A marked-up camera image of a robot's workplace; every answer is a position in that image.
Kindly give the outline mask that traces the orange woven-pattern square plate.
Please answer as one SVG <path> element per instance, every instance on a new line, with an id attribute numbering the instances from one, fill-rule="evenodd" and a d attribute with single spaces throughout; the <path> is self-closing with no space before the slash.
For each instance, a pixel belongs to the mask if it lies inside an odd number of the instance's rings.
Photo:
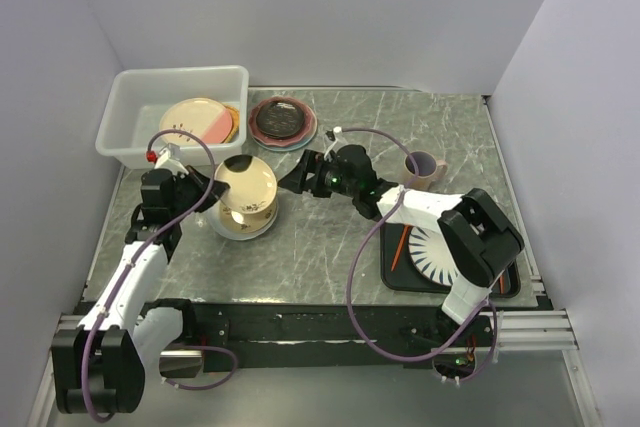
<path id="1" fill-rule="evenodd" d="M 230 104 L 224 103 L 224 107 L 229 112 L 229 114 L 231 116 L 231 119 L 232 119 L 231 130 L 229 131 L 228 135 L 224 139 L 225 143 L 230 143 L 233 140 L 233 138 L 236 135 L 236 133 L 238 132 L 238 130 L 239 130 L 240 113 L 239 113 L 237 108 L 235 108 L 234 106 L 232 106 Z"/>

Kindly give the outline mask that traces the black round patterned plate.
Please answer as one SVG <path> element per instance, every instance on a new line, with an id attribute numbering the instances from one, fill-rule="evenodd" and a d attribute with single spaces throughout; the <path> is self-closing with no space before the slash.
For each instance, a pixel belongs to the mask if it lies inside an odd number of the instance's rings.
<path id="1" fill-rule="evenodd" d="M 289 100 L 269 100 L 256 110 L 257 129 L 273 139 L 289 139 L 297 135 L 306 121 L 304 108 Z"/>

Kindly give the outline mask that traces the cream and pink round plate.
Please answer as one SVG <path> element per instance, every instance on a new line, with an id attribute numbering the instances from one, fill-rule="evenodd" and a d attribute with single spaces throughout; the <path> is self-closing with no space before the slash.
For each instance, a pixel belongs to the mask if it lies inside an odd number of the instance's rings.
<path id="1" fill-rule="evenodd" d="M 234 129 L 231 112 L 220 102 L 208 98 L 183 100 L 170 107 L 159 123 L 159 130 L 189 132 L 207 145 L 225 143 Z"/>

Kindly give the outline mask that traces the pink scalloped plate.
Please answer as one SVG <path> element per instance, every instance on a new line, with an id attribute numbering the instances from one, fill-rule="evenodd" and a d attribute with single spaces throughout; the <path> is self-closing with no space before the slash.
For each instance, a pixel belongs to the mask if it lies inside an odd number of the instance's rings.
<path id="1" fill-rule="evenodd" d="M 248 128 L 253 139 L 274 152 L 304 147 L 315 136 L 315 112 L 292 97 L 275 96 L 261 101 L 249 116 Z"/>

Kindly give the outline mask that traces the translucent white plastic bin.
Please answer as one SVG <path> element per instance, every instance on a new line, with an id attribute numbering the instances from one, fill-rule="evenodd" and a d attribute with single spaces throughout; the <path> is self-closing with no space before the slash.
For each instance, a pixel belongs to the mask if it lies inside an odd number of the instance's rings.
<path id="1" fill-rule="evenodd" d="M 216 162 L 237 155 L 247 138 L 249 72 L 239 65 L 133 69 L 114 79 L 95 147 L 129 169 L 145 169 L 150 138 L 161 118 L 176 103 L 209 98 L 237 109 L 238 131 L 228 143 L 211 143 Z"/>

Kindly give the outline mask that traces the cream bowl with dark blotch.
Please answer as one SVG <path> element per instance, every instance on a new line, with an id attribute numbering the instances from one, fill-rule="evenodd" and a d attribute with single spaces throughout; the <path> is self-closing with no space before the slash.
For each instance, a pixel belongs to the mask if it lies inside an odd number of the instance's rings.
<path id="1" fill-rule="evenodd" d="M 278 189 L 270 166 L 248 154 L 224 160 L 215 171 L 215 180 L 229 186 L 221 196 L 222 203 L 241 214 L 257 214 L 267 209 Z"/>

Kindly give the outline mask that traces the cream plate with small motifs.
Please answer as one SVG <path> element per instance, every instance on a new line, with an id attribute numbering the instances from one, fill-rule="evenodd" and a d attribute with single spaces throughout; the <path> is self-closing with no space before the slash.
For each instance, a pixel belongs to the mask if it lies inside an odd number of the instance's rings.
<path id="1" fill-rule="evenodd" d="M 240 234 L 255 233 L 266 228 L 273 221 L 276 213 L 276 200 L 258 213 L 240 213 L 224 204 L 219 207 L 219 218 L 222 225 L 231 232 Z"/>

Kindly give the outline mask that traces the white plate with blue stripes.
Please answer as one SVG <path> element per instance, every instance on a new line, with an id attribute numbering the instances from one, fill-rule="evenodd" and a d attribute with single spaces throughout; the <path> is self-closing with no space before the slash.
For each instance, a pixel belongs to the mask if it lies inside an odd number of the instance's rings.
<path id="1" fill-rule="evenodd" d="M 459 276 L 444 237 L 437 232 L 413 227 L 409 234 L 408 249 L 416 270 L 427 280 L 451 287 Z"/>

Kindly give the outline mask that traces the white plate under bowl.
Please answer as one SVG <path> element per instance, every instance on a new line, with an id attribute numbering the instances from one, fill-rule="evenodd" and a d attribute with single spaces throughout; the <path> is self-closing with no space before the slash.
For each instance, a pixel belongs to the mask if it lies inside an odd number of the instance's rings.
<path id="1" fill-rule="evenodd" d="M 277 217 L 277 213 L 275 215 L 275 218 L 273 219 L 273 221 L 264 229 L 261 229 L 255 233 L 250 233 L 250 234 L 240 234 L 240 233 L 234 233 L 231 232 L 230 230 L 228 230 L 227 228 L 225 228 L 219 218 L 219 207 L 220 205 L 223 204 L 222 202 L 217 203 L 216 205 L 214 205 L 213 207 L 211 207 L 210 209 L 208 209 L 205 212 L 205 217 L 208 220 L 209 224 L 211 225 L 211 227 L 221 236 L 229 239 L 229 240 L 234 240 L 234 241 L 247 241 L 247 240 L 251 240 L 254 238 L 257 238 L 259 236 L 261 236 L 262 234 L 264 234 L 266 231 L 269 230 L 269 228 L 273 225 L 273 223 L 275 222 L 275 219 Z"/>

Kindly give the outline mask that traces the aluminium rail frame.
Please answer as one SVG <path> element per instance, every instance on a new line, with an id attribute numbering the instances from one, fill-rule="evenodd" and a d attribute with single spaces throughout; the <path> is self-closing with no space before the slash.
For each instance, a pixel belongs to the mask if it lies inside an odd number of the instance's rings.
<path id="1" fill-rule="evenodd" d="M 374 128 L 390 132 L 400 138 L 410 150 L 422 149 L 444 154 L 452 164 L 445 180 L 436 184 L 437 191 L 449 192 L 477 185 L 496 196 L 497 202 L 526 237 L 516 206 L 506 167 L 495 138 L 486 104 L 486 96 L 480 94 L 433 94 L 403 89 L 386 88 L 314 88 L 314 87 L 250 87 L 248 110 L 270 96 L 289 96 L 312 107 L 319 119 L 319 130 L 329 127 L 330 120 L 339 125 L 365 123 Z M 81 301 L 74 309 L 84 314 L 98 296 L 98 288 L 107 282 L 107 260 L 115 260 L 115 241 L 122 240 L 125 229 L 125 207 L 133 207 L 134 180 L 139 180 L 141 170 L 124 168 L 118 177 L 117 186 L 105 220 L 96 255 L 89 272 Z M 346 228 L 347 237 L 340 240 L 336 231 L 325 222 L 328 212 L 304 210 L 311 198 L 282 194 L 283 210 L 279 214 L 272 234 L 246 242 L 251 244 L 245 258 L 240 256 L 234 264 L 236 277 L 226 278 L 214 257 L 206 257 L 205 246 L 220 248 L 223 260 L 236 255 L 232 243 L 214 236 L 206 230 L 200 220 L 188 220 L 186 235 L 176 255 L 176 267 L 169 267 L 169 277 L 160 280 L 151 294 L 158 297 L 189 298 L 193 303 L 213 304 L 305 304 L 344 306 L 345 276 L 348 264 L 357 250 L 357 243 L 368 230 L 364 220 L 357 214 L 338 212 L 336 229 Z M 309 224 L 302 230 L 302 240 L 294 254 L 293 243 L 290 254 L 278 257 L 280 251 L 269 250 L 271 243 L 291 240 L 295 227 L 303 229 L 306 215 L 322 225 L 311 231 Z M 441 293 L 410 293 L 389 290 L 380 281 L 380 241 L 372 239 L 356 273 L 367 274 L 369 280 L 355 281 L 356 306 L 426 306 L 435 307 L 443 299 Z M 575 351 L 577 340 L 565 310 L 553 310 L 551 300 L 544 292 L 533 254 L 525 250 L 517 259 L 517 274 L 511 279 L 520 290 L 509 299 L 496 299 L 499 314 L 498 353 Z"/>

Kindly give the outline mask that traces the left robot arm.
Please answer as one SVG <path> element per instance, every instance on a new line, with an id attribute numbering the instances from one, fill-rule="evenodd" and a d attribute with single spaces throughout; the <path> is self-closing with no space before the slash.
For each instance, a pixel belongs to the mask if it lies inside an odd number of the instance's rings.
<path id="1" fill-rule="evenodd" d="M 144 306 L 181 239 L 180 223 L 214 206 L 229 190 L 193 167 L 154 168 L 141 177 L 141 201 L 125 235 L 121 259 L 88 314 L 51 344 L 55 399 L 63 414 L 106 422 L 136 410 L 148 370 L 168 345 L 184 349 L 198 337 L 192 303 L 169 299 Z"/>

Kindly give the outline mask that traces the black rectangular serving tray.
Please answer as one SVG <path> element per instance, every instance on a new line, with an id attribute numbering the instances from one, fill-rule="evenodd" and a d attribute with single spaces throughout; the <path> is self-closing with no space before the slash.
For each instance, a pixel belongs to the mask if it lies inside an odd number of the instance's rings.
<path id="1" fill-rule="evenodd" d="M 396 291 L 415 293 L 447 293 L 451 287 L 443 287 L 425 279 L 414 267 L 408 249 L 409 234 L 402 256 L 394 272 L 391 263 L 404 226 L 386 224 L 380 231 L 380 265 L 383 284 Z"/>

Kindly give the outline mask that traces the beige mug with purple interior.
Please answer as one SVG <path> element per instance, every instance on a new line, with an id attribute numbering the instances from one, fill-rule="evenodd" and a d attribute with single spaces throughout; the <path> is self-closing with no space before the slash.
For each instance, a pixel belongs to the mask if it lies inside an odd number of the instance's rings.
<path id="1" fill-rule="evenodd" d="M 428 152 L 414 151 L 405 157 L 402 183 L 411 182 L 411 189 L 429 191 L 433 184 L 443 179 L 447 169 L 444 160 L 438 160 Z"/>

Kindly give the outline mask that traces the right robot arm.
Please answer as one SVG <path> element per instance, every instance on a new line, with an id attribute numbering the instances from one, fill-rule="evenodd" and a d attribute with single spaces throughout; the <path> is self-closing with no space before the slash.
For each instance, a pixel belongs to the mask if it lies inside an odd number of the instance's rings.
<path id="1" fill-rule="evenodd" d="M 472 312 L 524 248 L 519 231 L 484 190 L 436 194 L 387 181 L 360 145 L 325 153 L 307 149 L 278 186 L 316 198 L 340 194 L 366 219 L 420 228 L 443 241 L 444 263 L 458 271 L 437 322 L 439 337 L 449 345 L 472 334 Z"/>

